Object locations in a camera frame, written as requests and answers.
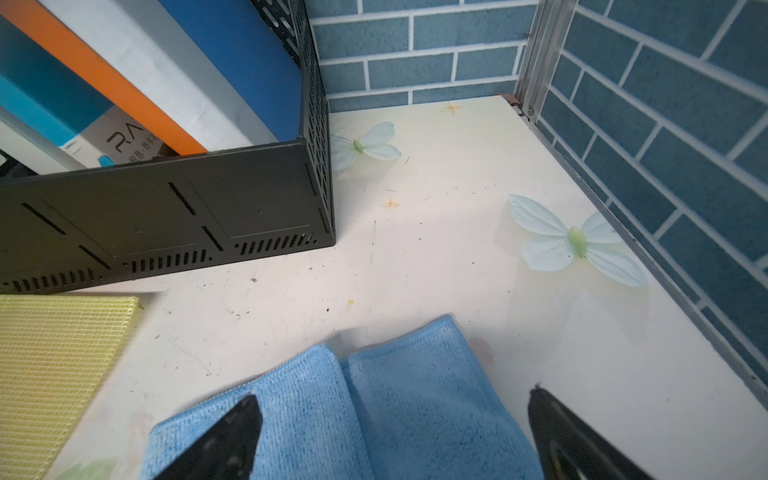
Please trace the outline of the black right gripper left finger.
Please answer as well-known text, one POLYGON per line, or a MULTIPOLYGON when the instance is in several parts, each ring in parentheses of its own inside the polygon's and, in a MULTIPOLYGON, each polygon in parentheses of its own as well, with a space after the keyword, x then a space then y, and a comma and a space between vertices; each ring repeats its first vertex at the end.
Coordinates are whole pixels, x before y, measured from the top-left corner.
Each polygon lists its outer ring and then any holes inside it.
POLYGON ((263 417, 257 397, 243 397, 155 479, 249 479, 263 417))

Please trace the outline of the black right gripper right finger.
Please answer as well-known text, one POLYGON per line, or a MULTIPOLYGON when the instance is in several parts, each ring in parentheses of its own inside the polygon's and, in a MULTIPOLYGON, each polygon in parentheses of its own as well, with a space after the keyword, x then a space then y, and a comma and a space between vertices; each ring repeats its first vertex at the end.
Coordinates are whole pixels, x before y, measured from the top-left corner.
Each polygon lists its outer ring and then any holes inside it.
POLYGON ((546 479, 652 479, 540 386, 530 391, 528 419, 546 479))

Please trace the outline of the blue microfiber cloth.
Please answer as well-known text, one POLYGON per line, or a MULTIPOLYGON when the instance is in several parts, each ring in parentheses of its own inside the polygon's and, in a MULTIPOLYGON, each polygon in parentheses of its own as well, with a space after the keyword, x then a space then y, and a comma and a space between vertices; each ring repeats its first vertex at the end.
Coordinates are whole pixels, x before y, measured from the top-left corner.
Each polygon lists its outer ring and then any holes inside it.
POLYGON ((241 399, 263 426, 255 479, 539 479, 537 453, 451 316, 338 359, 326 345, 150 432, 150 479, 241 399))

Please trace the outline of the yellow mesh document bag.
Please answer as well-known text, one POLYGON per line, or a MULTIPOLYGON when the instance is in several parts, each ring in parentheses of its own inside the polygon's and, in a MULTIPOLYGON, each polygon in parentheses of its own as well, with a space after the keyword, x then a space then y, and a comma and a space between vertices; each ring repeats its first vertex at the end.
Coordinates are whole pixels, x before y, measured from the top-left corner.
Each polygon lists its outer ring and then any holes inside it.
POLYGON ((109 373, 134 296, 1 298, 1 476, 40 479, 109 373))

